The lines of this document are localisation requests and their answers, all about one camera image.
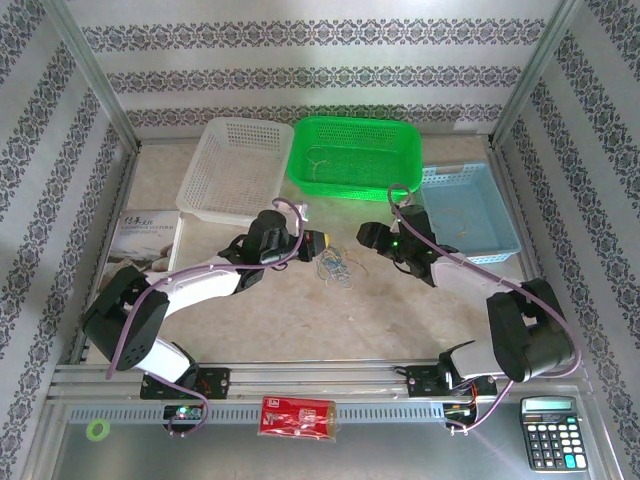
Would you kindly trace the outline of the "blue rubber band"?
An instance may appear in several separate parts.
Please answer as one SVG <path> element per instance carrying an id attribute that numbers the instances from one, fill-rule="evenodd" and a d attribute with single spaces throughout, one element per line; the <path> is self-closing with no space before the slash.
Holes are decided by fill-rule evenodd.
<path id="1" fill-rule="evenodd" d="M 323 251 L 319 262 L 329 274 L 347 272 L 344 256 L 336 247 L 329 246 Z"/>

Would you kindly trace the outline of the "yellow rubber band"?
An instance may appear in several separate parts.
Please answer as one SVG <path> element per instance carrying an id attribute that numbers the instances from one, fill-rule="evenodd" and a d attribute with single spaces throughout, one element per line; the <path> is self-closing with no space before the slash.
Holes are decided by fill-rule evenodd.
<path id="1" fill-rule="evenodd" d="M 310 178 L 312 181 L 316 181 L 318 168 L 328 161 L 327 151 L 321 146 L 310 147 L 306 151 L 306 160 L 311 168 Z"/>
<path id="2" fill-rule="evenodd" d="M 351 281 L 355 281 L 356 278 L 362 275 L 365 277 L 369 275 L 369 269 L 357 252 L 346 250 L 344 252 L 344 260 L 347 267 L 348 278 Z"/>

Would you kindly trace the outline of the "tan rubber band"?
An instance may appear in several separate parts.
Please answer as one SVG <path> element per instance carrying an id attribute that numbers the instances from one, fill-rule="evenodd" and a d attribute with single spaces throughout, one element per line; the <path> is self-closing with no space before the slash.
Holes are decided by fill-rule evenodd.
<path id="1" fill-rule="evenodd" d="M 463 238 L 468 233 L 466 215 L 460 209 L 441 208 L 433 214 L 433 226 L 439 238 Z"/>

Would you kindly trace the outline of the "green perforated plastic basket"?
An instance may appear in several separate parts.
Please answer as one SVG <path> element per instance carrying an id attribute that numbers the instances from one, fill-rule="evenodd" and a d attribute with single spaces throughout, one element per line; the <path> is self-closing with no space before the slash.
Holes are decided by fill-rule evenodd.
<path id="1" fill-rule="evenodd" d="M 328 161 L 310 178 L 306 151 L 324 147 Z M 422 182 L 422 140 L 418 129 L 392 120 L 310 116 L 294 126 L 287 175 L 311 196 L 387 200 L 392 184 L 412 192 Z"/>

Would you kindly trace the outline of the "white perforated plastic basket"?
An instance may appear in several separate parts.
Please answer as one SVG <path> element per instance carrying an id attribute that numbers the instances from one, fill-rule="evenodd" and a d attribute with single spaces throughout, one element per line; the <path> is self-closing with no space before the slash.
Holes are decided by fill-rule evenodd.
<path id="1" fill-rule="evenodd" d="M 278 196 L 294 129 L 266 120 L 208 122 L 176 197 L 177 208 L 206 222 L 248 226 Z"/>

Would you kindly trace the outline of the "blue perforated plastic basket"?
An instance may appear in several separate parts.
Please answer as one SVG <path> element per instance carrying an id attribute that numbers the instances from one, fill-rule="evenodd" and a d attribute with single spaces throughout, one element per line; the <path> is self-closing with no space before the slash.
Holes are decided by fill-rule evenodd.
<path id="1" fill-rule="evenodd" d="M 520 252 L 520 240 L 487 164 L 425 167 L 420 198 L 438 242 L 457 249 L 474 263 L 500 263 Z M 436 235 L 433 214 L 441 208 L 464 212 L 468 233 L 463 238 Z"/>

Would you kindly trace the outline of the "grey photo cover book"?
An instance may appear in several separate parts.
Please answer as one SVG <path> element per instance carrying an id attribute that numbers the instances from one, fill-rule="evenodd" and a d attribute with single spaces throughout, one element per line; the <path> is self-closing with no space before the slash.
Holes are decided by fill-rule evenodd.
<path id="1" fill-rule="evenodd" d="M 102 281 L 134 266 L 143 273 L 162 273 L 175 264 L 182 216 L 178 210 L 126 210 L 118 220 Z"/>

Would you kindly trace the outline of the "red foil packet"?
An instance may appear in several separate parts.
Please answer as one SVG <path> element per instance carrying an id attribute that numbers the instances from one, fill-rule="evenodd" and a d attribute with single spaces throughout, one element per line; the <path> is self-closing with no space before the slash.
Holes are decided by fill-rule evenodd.
<path id="1" fill-rule="evenodd" d="M 261 436 L 334 441 L 336 433 L 334 401 L 283 396 L 262 399 L 258 428 Z"/>

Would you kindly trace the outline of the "black desk calculator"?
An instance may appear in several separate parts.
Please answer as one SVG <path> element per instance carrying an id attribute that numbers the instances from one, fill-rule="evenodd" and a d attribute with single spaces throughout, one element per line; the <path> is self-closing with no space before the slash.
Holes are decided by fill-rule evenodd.
<path id="1" fill-rule="evenodd" d="M 525 397 L 520 401 L 519 418 L 529 466 L 534 472 L 588 470 L 575 397 Z"/>

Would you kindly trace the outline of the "green tape roll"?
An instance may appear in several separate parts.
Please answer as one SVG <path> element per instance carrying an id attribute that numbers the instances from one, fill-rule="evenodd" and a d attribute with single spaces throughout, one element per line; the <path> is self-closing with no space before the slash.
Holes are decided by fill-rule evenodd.
<path id="1" fill-rule="evenodd" d="M 86 427 L 86 437 L 91 442 L 103 441 L 111 431 L 111 424 L 106 419 L 96 418 Z"/>

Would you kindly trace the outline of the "aluminium side rail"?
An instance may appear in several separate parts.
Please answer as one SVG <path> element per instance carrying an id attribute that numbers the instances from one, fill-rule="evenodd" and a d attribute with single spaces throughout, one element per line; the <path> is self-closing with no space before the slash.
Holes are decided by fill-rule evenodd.
<path id="1" fill-rule="evenodd" d="M 540 296 L 540 299 L 546 302 L 549 308 L 554 309 L 555 314 L 548 313 L 544 308 L 542 308 L 542 312 L 548 319 L 549 329 L 553 330 L 555 334 L 560 334 L 561 338 L 568 343 L 569 348 L 573 349 L 571 325 L 567 324 L 557 293 L 554 291 L 553 285 L 549 284 L 544 266 L 540 262 L 534 231 L 531 229 L 531 222 L 525 209 L 527 204 L 517 190 L 517 185 L 509 171 L 509 165 L 502 153 L 491 145 L 486 147 L 486 151 L 491 171 L 495 175 L 498 188 L 503 195 L 516 234 L 521 242 L 521 251 L 517 254 L 517 258 L 523 279 L 525 281 L 539 279 L 546 283 L 548 292 L 544 296 Z"/>
<path id="2" fill-rule="evenodd" d="M 90 306 L 96 294 L 100 290 L 104 268 L 107 263 L 107 258 L 109 255 L 117 223 L 121 212 L 127 205 L 130 196 L 139 155 L 140 150 L 137 150 L 127 157 L 126 164 L 122 167 L 122 170 L 118 177 L 118 183 L 116 185 L 114 196 L 108 203 L 108 222 L 104 225 L 103 233 L 100 236 L 98 256 L 96 257 L 91 270 L 91 282 L 87 287 L 81 308 L 79 310 L 79 322 L 77 323 L 77 327 L 73 332 L 70 344 L 66 348 L 65 355 L 61 358 L 62 364 L 76 365 L 84 362 L 83 355 L 85 351 L 86 335 L 82 331 L 80 320 L 82 319 L 85 309 Z"/>

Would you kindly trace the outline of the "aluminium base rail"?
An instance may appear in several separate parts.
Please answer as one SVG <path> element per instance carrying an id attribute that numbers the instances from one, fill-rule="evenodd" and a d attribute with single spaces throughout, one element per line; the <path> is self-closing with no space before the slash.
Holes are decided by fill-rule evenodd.
<path id="1" fill-rule="evenodd" d="M 228 368 L 227 400 L 249 402 L 264 396 L 289 396 L 338 401 L 393 402 L 409 399 L 405 378 L 397 367 L 431 365 L 428 361 L 305 361 L 205 364 Z M 55 369 L 46 398 L 49 401 L 116 402 L 142 400 L 144 374 L 138 369 L 106 377 L 98 364 L 63 365 Z"/>

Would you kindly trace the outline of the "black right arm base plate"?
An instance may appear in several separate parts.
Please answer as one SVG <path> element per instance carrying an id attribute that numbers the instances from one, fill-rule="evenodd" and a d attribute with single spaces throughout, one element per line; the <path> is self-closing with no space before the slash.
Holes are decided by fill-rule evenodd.
<path id="1" fill-rule="evenodd" d="M 497 387 L 488 376 L 462 379 L 436 365 L 409 365 L 395 371 L 405 378 L 407 393 L 411 398 L 464 397 L 474 393 L 479 396 L 496 396 Z"/>

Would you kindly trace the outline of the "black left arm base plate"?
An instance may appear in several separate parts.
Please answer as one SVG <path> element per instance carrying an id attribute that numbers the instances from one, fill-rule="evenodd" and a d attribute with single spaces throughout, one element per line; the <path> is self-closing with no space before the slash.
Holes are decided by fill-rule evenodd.
<path id="1" fill-rule="evenodd" d="M 208 400 L 224 400 L 230 386 L 230 370 L 228 368 L 201 367 L 187 374 L 188 384 L 185 387 L 193 390 Z M 164 383 L 144 375 L 140 387 L 139 396 L 143 400 L 183 400 L 194 399 L 180 390 L 165 385 Z"/>

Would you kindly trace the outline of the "aluminium frame post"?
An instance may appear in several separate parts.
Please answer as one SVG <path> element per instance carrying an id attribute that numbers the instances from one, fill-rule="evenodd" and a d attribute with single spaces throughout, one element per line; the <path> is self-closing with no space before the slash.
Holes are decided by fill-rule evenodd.
<path id="1" fill-rule="evenodd" d="M 40 2 L 74 57 L 88 85 L 99 99 L 120 139 L 130 152 L 137 153 L 140 140 L 135 129 L 66 0 L 40 0 Z"/>
<path id="2" fill-rule="evenodd" d="M 518 115 L 526 105 L 547 65 L 553 58 L 560 41 L 571 26 L 584 0 L 560 0 L 534 52 L 522 71 L 513 92 L 510 94 L 496 126 L 489 135 L 492 147 L 500 145 L 510 133 Z"/>

